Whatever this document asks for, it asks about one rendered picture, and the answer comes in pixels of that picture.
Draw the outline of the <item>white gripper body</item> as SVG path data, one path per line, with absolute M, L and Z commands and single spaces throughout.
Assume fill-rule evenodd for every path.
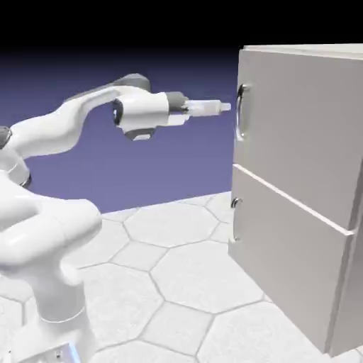
M 193 117 L 217 116 L 222 112 L 222 103 L 219 100 L 188 100 L 186 108 Z

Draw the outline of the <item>tall grey cabinet door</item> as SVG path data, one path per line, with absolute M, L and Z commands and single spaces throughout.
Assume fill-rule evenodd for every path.
M 351 230 L 363 171 L 363 46 L 248 46 L 234 161 Z

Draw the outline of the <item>light grey cabinet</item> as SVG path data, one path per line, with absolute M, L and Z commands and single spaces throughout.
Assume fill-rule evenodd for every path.
M 323 353 L 363 345 L 363 44 L 239 53 L 230 256 Z

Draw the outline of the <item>short grey cabinet door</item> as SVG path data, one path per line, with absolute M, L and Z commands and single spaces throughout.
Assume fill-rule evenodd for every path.
M 351 233 L 326 223 L 233 166 L 240 239 L 230 256 L 289 320 L 328 352 Z

